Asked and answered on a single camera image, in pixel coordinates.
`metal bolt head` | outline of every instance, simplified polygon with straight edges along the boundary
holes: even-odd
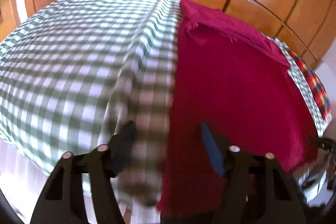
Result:
[[[104,152],[104,151],[108,150],[108,148],[109,147],[106,144],[102,144],[102,145],[97,147],[97,151]]]
[[[266,153],[265,157],[269,160],[275,159],[275,155],[273,153],[270,153],[270,152]]]
[[[237,152],[240,151],[240,148],[239,148],[238,146],[236,146],[236,145],[231,145],[231,146],[229,146],[229,150],[230,150],[231,152],[235,152],[235,153],[237,153]]]
[[[63,154],[63,156],[62,156],[62,158],[64,158],[64,159],[68,159],[68,158],[71,158],[72,157],[72,153],[71,152],[65,152],[64,154]]]

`bed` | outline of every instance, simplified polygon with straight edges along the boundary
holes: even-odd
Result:
[[[319,0],[319,4],[286,0],[282,7],[276,5],[277,0],[193,1],[221,9],[285,41],[312,67],[329,47],[334,31],[330,26],[335,0]],[[307,18],[303,6],[314,14],[311,21],[302,20]],[[112,183],[117,198],[133,206],[133,223],[157,222],[155,209],[143,206],[155,204],[160,197],[178,58],[176,36],[182,20],[179,0],[26,0],[26,7],[30,18],[0,46],[1,65],[8,70],[1,78],[1,88],[6,90],[1,114],[10,121],[1,124],[1,129],[12,132],[2,134],[2,139],[14,143],[40,171],[49,174],[65,151],[88,152],[106,143],[127,119],[135,120],[140,141],[133,161]],[[114,19],[104,17],[108,14]],[[134,37],[138,44],[131,42]],[[30,128],[18,127],[22,108],[26,111],[22,122]],[[330,118],[318,119],[322,134]],[[14,150],[1,145],[2,151],[11,150],[2,159],[11,159]],[[6,169],[0,173],[15,173]],[[29,177],[23,175],[20,181],[27,184],[25,176]],[[33,191],[35,198],[46,179],[41,172],[36,176],[41,183]],[[83,187],[89,194],[87,181]],[[141,218],[144,212],[148,215]],[[31,213],[27,209],[25,218],[29,220]]]

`red towel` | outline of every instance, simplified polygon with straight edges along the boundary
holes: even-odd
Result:
[[[274,42],[220,10],[180,4],[179,59],[159,210],[218,208],[225,181],[212,170],[201,123],[246,152],[272,152],[286,172],[317,156],[316,128]]]

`plaid blanket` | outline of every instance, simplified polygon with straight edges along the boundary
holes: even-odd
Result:
[[[177,62],[180,0],[58,0],[0,44],[0,138],[46,174],[65,151],[139,131],[118,200],[157,199]],[[90,187],[86,178],[84,190]]]
[[[318,135],[321,137],[331,122],[331,104],[320,79],[304,60],[289,49],[286,43],[273,39],[287,58],[291,68],[288,74],[300,90],[314,120]]]

